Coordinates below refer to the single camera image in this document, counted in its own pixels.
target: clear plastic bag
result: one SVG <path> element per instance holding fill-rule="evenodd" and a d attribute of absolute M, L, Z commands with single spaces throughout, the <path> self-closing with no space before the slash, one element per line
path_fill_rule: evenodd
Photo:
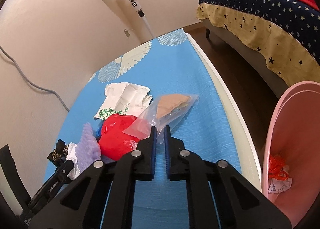
<path fill-rule="evenodd" d="M 170 129 L 176 126 L 198 98 L 199 95 L 182 94 L 157 97 L 123 133 L 145 139 L 150 136 L 151 126 L 156 126 L 157 143 L 162 144 L 163 128 L 166 125 L 170 125 Z"/>

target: brown cardboard piece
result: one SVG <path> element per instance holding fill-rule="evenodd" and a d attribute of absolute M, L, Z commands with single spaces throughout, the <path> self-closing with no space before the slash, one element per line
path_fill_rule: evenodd
<path fill-rule="evenodd" d="M 167 94 L 161 96 L 158 107 L 157 107 L 157 119 L 160 119 L 167 114 L 169 114 L 173 109 L 177 108 L 179 105 L 186 103 L 190 100 L 189 96 L 182 94 Z"/>

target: pink trash can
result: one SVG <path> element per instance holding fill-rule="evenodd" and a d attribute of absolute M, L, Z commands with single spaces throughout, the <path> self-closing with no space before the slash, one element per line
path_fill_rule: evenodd
<path fill-rule="evenodd" d="M 299 82 L 282 95 L 273 112 L 262 172 L 262 193 L 290 219 L 292 227 L 297 225 L 297 228 L 305 228 L 302 224 L 305 224 L 306 220 L 315 216 L 319 219 L 319 134 L 320 84 Z M 268 193 L 270 155 L 280 155 L 289 165 L 292 186 L 286 192 Z"/>

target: bed leg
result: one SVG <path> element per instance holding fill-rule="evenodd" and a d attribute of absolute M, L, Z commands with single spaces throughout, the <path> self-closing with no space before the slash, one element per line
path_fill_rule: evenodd
<path fill-rule="evenodd" d="M 207 35 L 206 35 L 206 37 L 209 38 L 209 36 L 210 36 L 210 29 L 207 29 Z"/>

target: navy blue star fabric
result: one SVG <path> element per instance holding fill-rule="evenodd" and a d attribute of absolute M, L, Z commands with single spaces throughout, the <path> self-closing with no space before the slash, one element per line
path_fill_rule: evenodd
<path fill-rule="evenodd" d="M 320 65 L 320 12 L 299 0 L 199 0 L 268 20 L 293 36 Z"/>

